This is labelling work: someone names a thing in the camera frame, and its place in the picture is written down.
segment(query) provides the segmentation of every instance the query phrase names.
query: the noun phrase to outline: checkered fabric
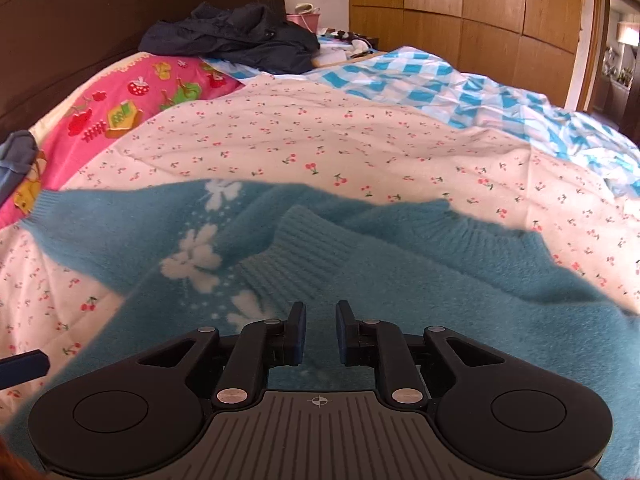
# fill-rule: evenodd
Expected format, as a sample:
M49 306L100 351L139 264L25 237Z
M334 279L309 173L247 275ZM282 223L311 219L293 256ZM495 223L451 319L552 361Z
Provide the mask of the checkered fabric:
M260 73L224 61L207 62L239 79ZM460 73L433 54L405 46L305 77L368 100L418 108L455 128L502 130L589 168L616 196L640 197L640 150L625 136L586 114L553 106L542 94Z

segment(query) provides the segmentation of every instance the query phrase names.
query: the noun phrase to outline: crosshair symbol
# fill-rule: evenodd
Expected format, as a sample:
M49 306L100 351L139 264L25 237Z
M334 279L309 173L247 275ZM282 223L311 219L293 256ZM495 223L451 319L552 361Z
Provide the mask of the crosshair symbol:
M311 399L309 402L311 402L313 405L319 408L320 406L324 406L326 403L331 401L325 397L317 396Z

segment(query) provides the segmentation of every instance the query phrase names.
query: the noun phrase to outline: pink bucket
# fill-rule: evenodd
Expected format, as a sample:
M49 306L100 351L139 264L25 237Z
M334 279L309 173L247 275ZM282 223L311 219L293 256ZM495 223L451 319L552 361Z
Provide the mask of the pink bucket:
M287 14L287 21L297 23L314 34L318 33L320 14Z

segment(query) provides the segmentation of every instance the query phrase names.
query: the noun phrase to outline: dark brown headboard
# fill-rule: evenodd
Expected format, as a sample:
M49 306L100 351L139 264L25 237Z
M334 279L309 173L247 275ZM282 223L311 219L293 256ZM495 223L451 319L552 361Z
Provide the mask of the dark brown headboard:
M134 53L156 20L185 18L202 1L284 15L284 0L0 0L0 141Z

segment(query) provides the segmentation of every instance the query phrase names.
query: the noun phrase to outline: silver rivet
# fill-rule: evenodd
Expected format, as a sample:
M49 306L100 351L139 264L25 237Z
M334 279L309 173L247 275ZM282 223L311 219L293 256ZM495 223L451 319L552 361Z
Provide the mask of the silver rivet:
M225 390L220 390L216 397L225 404L237 404L246 400L248 394L240 388L226 388Z
M400 402L400 404L415 404L422 400L422 393L413 388L400 388L394 391L391 397L395 402Z

